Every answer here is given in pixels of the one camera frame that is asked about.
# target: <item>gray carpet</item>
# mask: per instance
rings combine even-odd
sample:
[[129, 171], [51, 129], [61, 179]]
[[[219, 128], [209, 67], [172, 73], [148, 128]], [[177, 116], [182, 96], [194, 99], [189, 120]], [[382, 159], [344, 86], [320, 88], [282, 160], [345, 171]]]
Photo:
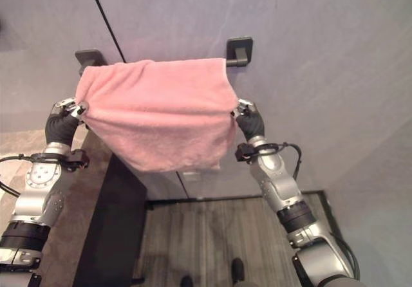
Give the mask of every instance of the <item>gray carpet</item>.
[[[319, 197], [306, 196], [325, 221]], [[230, 263], [240, 257], [245, 277], [259, 287], [300, 287], [283, 227], [261, 198], [157, 205], [148, 211], [142, 253], [135, 265], [141, 285], [229, 287]]]

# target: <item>gray wall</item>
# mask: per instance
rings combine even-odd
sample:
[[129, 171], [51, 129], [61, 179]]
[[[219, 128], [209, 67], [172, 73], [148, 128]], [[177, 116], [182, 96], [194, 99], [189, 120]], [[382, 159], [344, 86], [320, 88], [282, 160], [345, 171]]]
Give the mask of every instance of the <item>gray wall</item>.
[[77, 50], [120, 56], [94, 0], [0, 0], [0, 132], [41, 129], [74, 95]]
[[[229, 71], [236, 93], [270, 140], [302, 145], [299, 184], [329, 193], [363, 281], [411, 286], [412, 0], [101, 1], [128, 61], [221, 57], [253, 36], [251, 65]], [[183, 180], [194, 197], [256, 192], [232, 153]]]

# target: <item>wall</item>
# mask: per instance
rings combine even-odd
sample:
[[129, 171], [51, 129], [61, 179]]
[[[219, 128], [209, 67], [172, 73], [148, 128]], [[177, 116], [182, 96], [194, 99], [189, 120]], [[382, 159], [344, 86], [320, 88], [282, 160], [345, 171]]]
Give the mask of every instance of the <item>wall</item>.
[[77, 50], [120, 56], [94, 0], [0, 0], [0, 132], [41, 129], [74, 96]]

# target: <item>shoe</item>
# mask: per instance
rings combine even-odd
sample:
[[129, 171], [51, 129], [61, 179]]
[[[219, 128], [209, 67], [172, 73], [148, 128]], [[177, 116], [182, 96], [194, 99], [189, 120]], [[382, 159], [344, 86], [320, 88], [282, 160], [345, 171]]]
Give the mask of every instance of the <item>shoe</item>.
[[180, 287], [193, 287], [192, 278], [189, 275], [186, 275], [180, 281]]
[[235, 285], [237, 282], [245, 280], [245, 268], [243, 267], [243, 261], [240, 258], [232, 260], [232, 283]]

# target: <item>black trim strip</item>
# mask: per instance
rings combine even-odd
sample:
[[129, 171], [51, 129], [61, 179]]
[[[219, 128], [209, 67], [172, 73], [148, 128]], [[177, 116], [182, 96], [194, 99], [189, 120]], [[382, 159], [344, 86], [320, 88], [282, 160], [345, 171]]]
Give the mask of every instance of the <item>black trim strip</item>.
[[104, 11], [103, 11], [103, 7], [102, 7], [100, 1], [99, 1], [99, 0], [95, 0], [95, 2], [96, 2], [96, 5], [97, 5], [98, 9], [100, 10], [100, 13], [102, 14], [103, 20], [104, 20], [104, 22], [105, 22], [105, 24], [106, 24], [106, 26], [107, 26], [107, 28], [108, 28], [108, 30], [109, 30], [109, 32], [110, 32], [110, 36], [111, 36], [111, 38], [113, 39], [113, 42], [114, 42], [115, 45], [116, 45], [117, 51], [119, 52], [119, 54], [120, 54], [120, 56], [121, 56], [121, 58], [122, 58], [122, 60], [123, 60], [123, 63], [126, 63], [126, 60], [125, 60], [124, 55], [123, 55], [123, 52], [122, 52], [122, 50], [120, 49], [120, 46], [119, 46], [119, 44], [118, 44], [118, 42], [117, 42], [117, 39], [116, 39], [116, 37], [115, 37], [115, 34], [113, 33], [113, 30], [111, 29], [111, 26], [110, 26], [109, 21], [108, 21], [108, 19], [107, 19], [107, 17], [106, 17], [106, 14], [105, 14]]
[[183, 180], [182, 180], [182, 178], [180, 177], [179, 172], [176, 171], [176, 175], [177, 175], [178, 178], [179, 178], [180, 184], [182, 184], [182, 187], [183, 187], [183, 190], [185, 191], [185, 194], [186, 194], [187, 199], [190, 199], [189, 194], [187, 193], [186, 187], [185, 187], [185, 185], [183, 184]]

